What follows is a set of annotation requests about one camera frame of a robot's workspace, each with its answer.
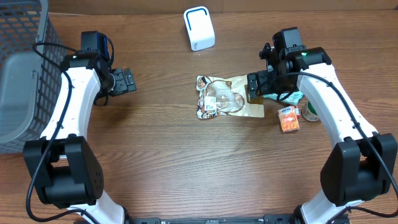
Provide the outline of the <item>beige snack pouch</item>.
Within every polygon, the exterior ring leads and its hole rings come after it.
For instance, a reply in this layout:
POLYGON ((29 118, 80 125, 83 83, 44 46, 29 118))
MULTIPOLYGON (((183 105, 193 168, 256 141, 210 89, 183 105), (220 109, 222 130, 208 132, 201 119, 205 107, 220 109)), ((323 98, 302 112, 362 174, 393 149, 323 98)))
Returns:
POLYGON ((264 117, 264 105, 248 102, 248 81, 245 75, 232 78, 198 76, 197 118, 218 116, 264 117))

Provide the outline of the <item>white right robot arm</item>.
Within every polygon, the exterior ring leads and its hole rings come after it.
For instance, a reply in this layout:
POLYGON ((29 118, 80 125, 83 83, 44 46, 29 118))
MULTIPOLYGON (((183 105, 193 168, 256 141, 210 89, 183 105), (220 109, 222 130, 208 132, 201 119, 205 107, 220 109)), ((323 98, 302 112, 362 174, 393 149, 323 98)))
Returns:
POLYGON ((380 134, 356 109, 321 47, 309 49, 296 27, 273 35, 259 52, 267 68, 247 76, 251 103, 264 95, 283 100, 301 91, 330 138, 332 151, 320 172, 321 190, 291 214, 266 215, 267 223, 348 223, 348 213, 396 189, 397 141, 380 134))

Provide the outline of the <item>small orange tissue pack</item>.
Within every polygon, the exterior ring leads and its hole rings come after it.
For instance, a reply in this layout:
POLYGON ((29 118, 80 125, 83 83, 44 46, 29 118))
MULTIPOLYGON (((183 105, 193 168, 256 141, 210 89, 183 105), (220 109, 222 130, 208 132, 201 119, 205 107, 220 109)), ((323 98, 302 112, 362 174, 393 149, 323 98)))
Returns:
POLYGON ((278 111, 281 130, 283 133, 300 129, 296 110, 293 106, 282 108, 278 111))

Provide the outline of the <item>red candy bar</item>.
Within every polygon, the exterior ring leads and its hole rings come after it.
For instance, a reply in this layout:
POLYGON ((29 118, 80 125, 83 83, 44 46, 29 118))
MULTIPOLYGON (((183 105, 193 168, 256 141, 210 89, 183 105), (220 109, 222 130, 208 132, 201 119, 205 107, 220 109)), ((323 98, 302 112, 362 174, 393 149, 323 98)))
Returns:
POLYGON ((295 114, 298 119, 301 117, 300 109, 298 108, 298 106, 295 107, 295 114))

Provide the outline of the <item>teal wet wipes packet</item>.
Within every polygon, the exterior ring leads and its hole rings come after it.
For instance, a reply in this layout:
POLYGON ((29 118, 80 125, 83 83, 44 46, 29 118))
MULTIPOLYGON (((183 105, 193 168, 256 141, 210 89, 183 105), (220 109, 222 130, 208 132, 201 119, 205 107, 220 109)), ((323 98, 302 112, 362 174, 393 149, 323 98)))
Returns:
MULTIPOLYGON (((298 103, 300 102, 300 100, 303 98, 304 94, 301 91, 295 91, 293 92, 291 95, 289 95, 287 98, 285 98, 283 100, 283 98, 288 95, 288 93, 283 93, 280 96, 280 100, 283 103, 287 103, 289 105, 293 105, 293 106, 297 106, 298 103)), ((272 100, 277 100, 277 94, 273 93, 273 94, 268 94, 268 95, 264 95, 264 98, 269 98, 272 100)))

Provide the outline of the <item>green lid jar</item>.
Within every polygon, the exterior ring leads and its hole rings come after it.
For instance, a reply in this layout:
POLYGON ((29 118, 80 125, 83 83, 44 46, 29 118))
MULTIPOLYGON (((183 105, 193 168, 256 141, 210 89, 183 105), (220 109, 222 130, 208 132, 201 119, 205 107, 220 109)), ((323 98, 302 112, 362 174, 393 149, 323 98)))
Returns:
POLYGON ((317 112, 313 108, 311 102, 306 102, 306 104, 302 107, 302 116, 307 120, 311 122, 317 122, 320 120, 319 116, 317 115, 317 112))

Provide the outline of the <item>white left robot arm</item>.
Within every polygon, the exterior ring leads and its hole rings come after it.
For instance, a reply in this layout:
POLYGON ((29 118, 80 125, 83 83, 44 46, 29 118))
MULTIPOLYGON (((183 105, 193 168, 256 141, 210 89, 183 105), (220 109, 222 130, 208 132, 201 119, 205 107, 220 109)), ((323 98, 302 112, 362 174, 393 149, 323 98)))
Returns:
POLYGON ((80 50, 62 62, 61 88, 49 123, 23 148, 31 182, 25 200, 30 219, 50 222, 77 213, 87 223, 132 223, 126 208, 104 190, 100 163, 86 135, 97 100, 136 90, 130 69, 113 68, 114 46, 98 31, 81 34, 80 50))

